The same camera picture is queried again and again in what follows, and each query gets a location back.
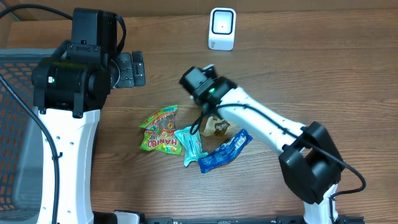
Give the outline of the mint green tissue packet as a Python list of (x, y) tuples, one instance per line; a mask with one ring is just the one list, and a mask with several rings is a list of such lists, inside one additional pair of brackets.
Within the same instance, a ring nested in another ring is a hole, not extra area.
[(190, 133), (191, 126), (184, 129), (176, 130), (175, 137), (180, 141), (181, 145), (185, 148), (184, 166), (188, 167), (193, 161), (206, 157), (207, 152), (203, 151), (200, 133)]

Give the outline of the green Haribo gummy bag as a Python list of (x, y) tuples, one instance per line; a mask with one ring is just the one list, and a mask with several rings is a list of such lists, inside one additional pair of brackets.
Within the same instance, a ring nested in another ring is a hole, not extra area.
[(162, 108), (150, 115), (139, 127), (144, 129), (140, 149), (160, 151), (171, 155), (181, 155), (182, 145), (176, 138), (175, 115), (178, 106)]

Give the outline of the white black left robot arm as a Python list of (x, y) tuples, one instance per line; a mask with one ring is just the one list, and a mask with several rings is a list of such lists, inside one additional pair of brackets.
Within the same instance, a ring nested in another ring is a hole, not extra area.
[(32, 72), (43, 142), (39, 223), (139, 223), (136, 212), (96, 212), (91, 169), (100, 113), (121, 76), (125, 36), (121, 16), (76, 8), (72, 36)]

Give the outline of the beige dried mushroom bag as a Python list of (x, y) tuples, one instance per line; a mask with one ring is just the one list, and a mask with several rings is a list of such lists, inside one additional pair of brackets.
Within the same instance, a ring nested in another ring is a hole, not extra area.
[(225, 136), (229, 134), (236, 125), (225, 119), (221, 119), (216, 115), (210, 116), (207, 119), (205, 128), (200, 132), (203, 136)]

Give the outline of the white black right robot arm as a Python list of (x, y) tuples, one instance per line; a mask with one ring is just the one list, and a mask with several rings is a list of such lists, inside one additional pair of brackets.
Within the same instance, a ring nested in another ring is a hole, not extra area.
[(191, 67), (179, 83), (203, 116), (216, 114), (238, 125), (277, 154), (286, 185), (303, 201), (306, 223), (337, 221), (332, 196), (344, 166), (324, 126), (306, 126), (273, 112), (230, 79), (219, 77), (213, 65)]

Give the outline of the blue snack packet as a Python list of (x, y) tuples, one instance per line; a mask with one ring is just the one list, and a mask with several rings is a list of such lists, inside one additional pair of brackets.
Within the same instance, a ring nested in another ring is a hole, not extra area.
[(198, 160), (201, 173), (205, 174), (219, 166), (232, 162), (252, 140), (252, 136), (245, 129), (240, 130), (229, 141)]

